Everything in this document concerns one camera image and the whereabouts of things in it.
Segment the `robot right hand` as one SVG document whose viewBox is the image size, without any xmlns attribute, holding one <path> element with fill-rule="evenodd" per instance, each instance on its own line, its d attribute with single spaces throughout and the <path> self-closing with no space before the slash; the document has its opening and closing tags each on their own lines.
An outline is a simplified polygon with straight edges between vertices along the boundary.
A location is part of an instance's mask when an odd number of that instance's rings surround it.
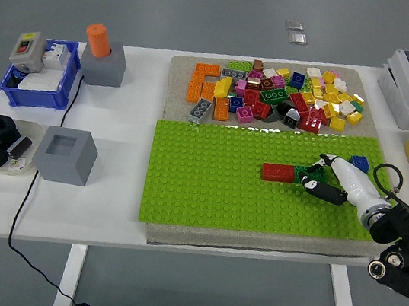
<svg viewBox="0 0 409 306">
<path fill-rule="evenodd" d="M 359 212 L 365 212 L 370 207 L 377 205 L 386 207 L 387 202 L 381 198 L 367 175 L 359 168 L 336 155 L 321 154 L 320 158 L 321 160 L 313 164 L 306 172 L 299 172 L 300 181 L 309 194 L 335 205 L 342 205 L 348 201 L 357 207 Z M 311 172 L 323 166 L 331 168 L 343 187 L 342 190 L 309 178 Z"/>
</svg>

